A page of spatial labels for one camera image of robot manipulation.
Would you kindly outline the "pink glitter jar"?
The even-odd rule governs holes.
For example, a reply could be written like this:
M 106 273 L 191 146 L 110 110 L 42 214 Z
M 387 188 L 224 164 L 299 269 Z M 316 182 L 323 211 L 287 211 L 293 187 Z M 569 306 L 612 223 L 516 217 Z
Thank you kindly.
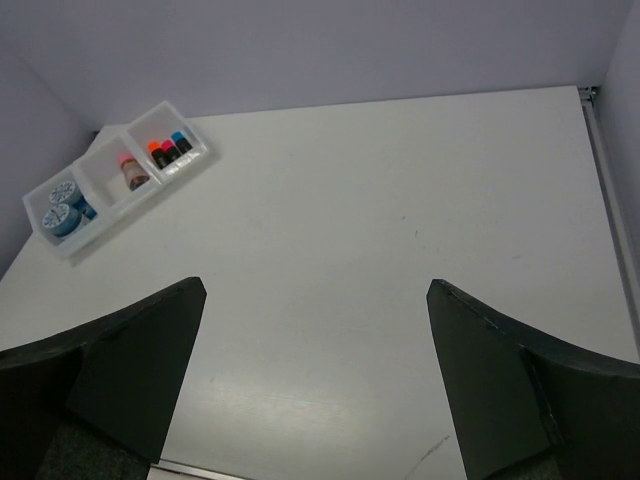
M 127 187 L 135 191 L 150 180 L 148 173 L 142 168 L 133 155 L 124 154 L 118 159 Z

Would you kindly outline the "blue paint jar with label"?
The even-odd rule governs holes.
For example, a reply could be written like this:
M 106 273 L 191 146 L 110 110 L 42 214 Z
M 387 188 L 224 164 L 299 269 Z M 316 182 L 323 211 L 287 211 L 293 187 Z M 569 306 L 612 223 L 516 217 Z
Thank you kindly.
M 40 225 L 44 232 L 63 239 L 81 229 L 97 217 L 97 212 L 86 202 L 58 203 L 43 215 Z

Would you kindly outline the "blue highlighter marker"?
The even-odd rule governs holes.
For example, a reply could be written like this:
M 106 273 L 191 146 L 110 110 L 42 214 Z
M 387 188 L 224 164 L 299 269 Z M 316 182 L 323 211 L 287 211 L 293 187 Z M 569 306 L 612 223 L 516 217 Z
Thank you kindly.
M 186 154 L 187 152 L 193 149 L 193 145 L 191 142 L 185 137 L 185 135 L 181 131 L 176 131 L 171 135 L 171 139 L 175 144 L 176 148 L 182 153 Z

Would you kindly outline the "orange highlighter marker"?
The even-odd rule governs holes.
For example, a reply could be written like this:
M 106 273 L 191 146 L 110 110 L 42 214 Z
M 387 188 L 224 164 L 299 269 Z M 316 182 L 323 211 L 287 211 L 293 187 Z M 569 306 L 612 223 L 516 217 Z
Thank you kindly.
M 158 142 L 150 142 L 147 145 L 147 148 L 149 150 L 151 158 L 160 170 L 166 168 L 169 165 L 169 161 L 167 160 L 165 151 Z

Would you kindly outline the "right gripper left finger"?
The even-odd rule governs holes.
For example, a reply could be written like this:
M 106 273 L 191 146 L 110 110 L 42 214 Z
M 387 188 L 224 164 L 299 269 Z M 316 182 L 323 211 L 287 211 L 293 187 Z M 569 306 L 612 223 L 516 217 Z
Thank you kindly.
M 185 278 L 2 351 L 2 478 L 146 478 L 164 448 L 206 296 L 200 278 Z

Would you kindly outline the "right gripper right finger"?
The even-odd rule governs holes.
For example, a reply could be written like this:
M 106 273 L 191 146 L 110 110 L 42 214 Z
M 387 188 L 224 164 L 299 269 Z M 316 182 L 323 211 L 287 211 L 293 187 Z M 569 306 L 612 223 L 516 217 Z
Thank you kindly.
M 639 366 L 437 279 L 431 332 L 469 479 L 636 479 Z

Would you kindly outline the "pink highlighter marker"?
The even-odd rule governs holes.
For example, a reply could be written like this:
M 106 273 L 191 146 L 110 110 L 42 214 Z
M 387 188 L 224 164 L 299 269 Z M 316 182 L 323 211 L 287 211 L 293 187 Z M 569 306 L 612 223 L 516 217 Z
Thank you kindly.
M 176 161 L 182 155 L 181 151 L 176 147 L 176 145 L 171 140 L 165 140 L 161 144 L 161 147 L 169 163 Z

